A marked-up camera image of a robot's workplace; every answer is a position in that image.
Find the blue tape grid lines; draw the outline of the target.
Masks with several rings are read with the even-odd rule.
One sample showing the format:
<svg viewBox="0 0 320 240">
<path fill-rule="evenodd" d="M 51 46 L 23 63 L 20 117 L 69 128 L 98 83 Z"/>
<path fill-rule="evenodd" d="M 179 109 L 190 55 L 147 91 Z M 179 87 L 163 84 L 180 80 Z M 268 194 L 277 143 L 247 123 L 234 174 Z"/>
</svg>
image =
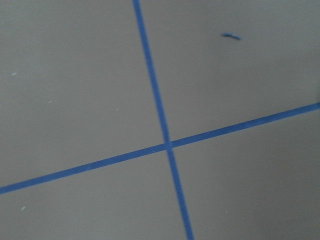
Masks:
<svg viewBox="0 0 320 240">
<path fill-rule="evenodd" d="M 317 240 L 317 0 L 3 0 L 3 240 Z"/>
</svg>

